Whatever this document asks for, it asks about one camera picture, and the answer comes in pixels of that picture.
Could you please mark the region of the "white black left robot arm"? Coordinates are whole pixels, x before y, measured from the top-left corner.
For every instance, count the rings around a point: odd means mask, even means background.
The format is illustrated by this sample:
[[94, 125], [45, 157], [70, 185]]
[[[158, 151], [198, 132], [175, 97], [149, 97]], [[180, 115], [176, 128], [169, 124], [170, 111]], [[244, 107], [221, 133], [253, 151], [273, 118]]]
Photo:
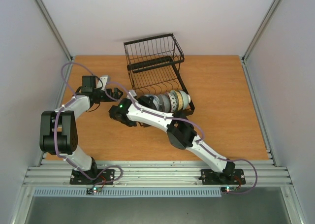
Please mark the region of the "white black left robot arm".
[[41, 114], [39, 146], [41, 151], [55, 155], [72, 166], [88, 184], [95, 183], [100, 172], [95, 160], [78, 145], [76, 119], [95, 104], [119, 100], [123, 92], [106, 89], [108, 75], [83, 76], [82, 85], [72, 92], [71, 99], [52, 111]]

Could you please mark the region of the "pale green glazed bowl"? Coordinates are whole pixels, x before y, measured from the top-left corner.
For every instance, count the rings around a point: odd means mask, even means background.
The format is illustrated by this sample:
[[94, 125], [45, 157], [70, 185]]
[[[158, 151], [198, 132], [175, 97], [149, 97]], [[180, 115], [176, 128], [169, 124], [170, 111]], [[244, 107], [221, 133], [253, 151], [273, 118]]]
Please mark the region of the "pale green glazed bowl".
[[182, 95], [182, 99], [183, 99], [183, 110], [185, 110], [189, 103], [191, 102], [191, 98], [189, 96], [189, 94], [187, 94], [186, 92], [184, 91], [180, 91], [181, 95]]

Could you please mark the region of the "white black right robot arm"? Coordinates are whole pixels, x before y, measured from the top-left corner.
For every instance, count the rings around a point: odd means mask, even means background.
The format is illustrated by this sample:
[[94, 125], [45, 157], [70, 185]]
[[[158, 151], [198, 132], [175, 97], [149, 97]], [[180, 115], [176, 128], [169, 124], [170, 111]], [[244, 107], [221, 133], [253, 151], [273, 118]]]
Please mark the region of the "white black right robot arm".
[[164, 131], [173, 147], [188, 150], [202, 159], [213, 171], [217, 183], [228, 184], [234, 180], [235, 163], [208, 146], [204, 137], [195, 131], [197, 125], [188, 120], [185, 114], [158, 111], [153, 96], [141, 96], [138, 100], [123, 98], [118, 105], [109, 109], [109, 116], [128, 127], [142, 123]]

